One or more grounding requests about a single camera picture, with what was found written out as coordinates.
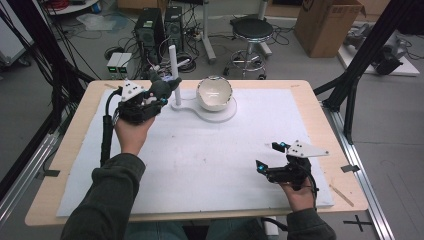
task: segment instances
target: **hand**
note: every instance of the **hand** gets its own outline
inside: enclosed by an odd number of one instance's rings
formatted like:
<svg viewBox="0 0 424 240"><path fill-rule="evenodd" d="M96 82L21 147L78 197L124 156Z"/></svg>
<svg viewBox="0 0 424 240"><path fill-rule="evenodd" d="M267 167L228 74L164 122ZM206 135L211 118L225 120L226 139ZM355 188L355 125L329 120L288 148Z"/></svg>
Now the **hand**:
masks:
<svg viewBox="0 0 424 240"><path fill-rule="evenodd" d="M154 121L153 117L142 124L135 125L118 119L115 131L121 145L121 153L131 153L137 156L146 141L147 131Z"/></svg>
<svg viewBox="0 0 424 240"><path fill-rule="evenodd" d="M291 183L279 183L279 185L286 193L293 212L314 207L314 196L308 178L305 179L302 188L298 191L293 190Z"/></svg>

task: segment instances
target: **white bowl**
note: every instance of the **white bowl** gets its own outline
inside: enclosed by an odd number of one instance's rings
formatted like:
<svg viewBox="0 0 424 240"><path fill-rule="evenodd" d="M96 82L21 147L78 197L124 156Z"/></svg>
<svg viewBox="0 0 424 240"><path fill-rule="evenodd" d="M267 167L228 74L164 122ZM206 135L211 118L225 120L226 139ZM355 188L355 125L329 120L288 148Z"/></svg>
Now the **white bowl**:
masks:
<svg viewBox="0 0 424 240"><path fill-rule="evenodd" d="M203 79L197 85L197 100L200 106L209 111L224 110L232 94L233 89L230 83L222 77L212 76Z"/></svg>

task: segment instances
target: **stool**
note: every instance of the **stool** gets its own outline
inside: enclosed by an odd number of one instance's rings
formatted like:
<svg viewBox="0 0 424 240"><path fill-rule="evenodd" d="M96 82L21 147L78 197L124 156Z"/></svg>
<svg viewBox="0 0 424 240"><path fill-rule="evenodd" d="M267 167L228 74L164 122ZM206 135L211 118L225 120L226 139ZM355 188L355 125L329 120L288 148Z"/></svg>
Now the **stool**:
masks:
<svg viewBox="0 0 424 240"><path fill-rule="evenodd" d="M265 42L271 38L274 29L271 24L255 18L240 19L233 24L233 35L237 38L247 40L247 49L239 50L231 55L230 61L224 69L223 74L228 76L229 66L243 70L243 78L246 72L262 70L258 79L266 79L265 61L262 55L253 51L256 43Z"/></svg>

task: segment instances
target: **floor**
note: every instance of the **floor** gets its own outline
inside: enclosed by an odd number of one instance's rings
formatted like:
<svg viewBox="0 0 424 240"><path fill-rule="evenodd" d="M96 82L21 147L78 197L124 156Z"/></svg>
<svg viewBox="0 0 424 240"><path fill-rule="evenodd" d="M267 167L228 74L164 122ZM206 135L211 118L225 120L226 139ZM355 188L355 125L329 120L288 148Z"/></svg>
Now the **floor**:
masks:
<svg viewBox="0 0 424 240"><path fill-rule="evenodd" d="M85 31L77 25L70 14L61 19L71 32L70 40L90 67L101 79L109 79L106 69L105 50L124 45L131 37L134 23L126 17L112 12L103 14L118 22L112 31ZM229 36L232 16L211 20L211 43L217 61L209 65L203 45L198 42L197 67L191 73L181 73L184 80L201 79L209 75L221 75L230 54L245 44L231 40ZM319 87L341 75L344 68L337 57L312 59L306 56L293 31L295 19L269 18L270 23L282 29L278 42L270 44L273 55L266 60L267 79L304 79L313 88ZM412 43L411 53L424 55L424 40L419 36L402 36ZM424 72L423 60L411 63ZM79 57L77 62L82 71L93 75ZM51 111L51 87L39 70L32 64L23 67L14 64L8 71L0 73L0 177L3 178L23 148ZM227 79L240 79L241 74L230 71ZM247 79L256 79L257 74L248 74ZM364 74L358 86L353 122L353 141L372 183L378 201L396 239L422 239L424 237L424 75L417 77L378 76ZM318 96L324 100L329 92ZM0 239L58 239L61 227L28 227L24 218L37 192L41 180L34 179L17 207L0 229ZM336 230L339 239L377 239L371 225L348 224L356 221L370 222L367 212L322 214ZM285 239L280 233L279 239Z"/></svg>

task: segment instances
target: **black box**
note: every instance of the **black box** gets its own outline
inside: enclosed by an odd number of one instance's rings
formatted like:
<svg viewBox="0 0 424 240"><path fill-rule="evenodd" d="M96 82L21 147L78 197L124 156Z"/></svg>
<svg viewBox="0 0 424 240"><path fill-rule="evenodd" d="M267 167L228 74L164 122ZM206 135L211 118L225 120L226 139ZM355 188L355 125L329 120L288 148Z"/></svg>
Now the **black box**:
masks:
<svg viewBox="0 0 424 240"><path fill-rule="evenodd" d="M160 8L143 8L134 27L140 48L154 64L162 61L166 44Z"/></svg>
<svg viewBox="0 0 424 240"><path fill-rule="evenodd" d="M175 45L178 52L184 51L183 10L180 6L167 7L165 12L165 31L168 46Z"/></svg>

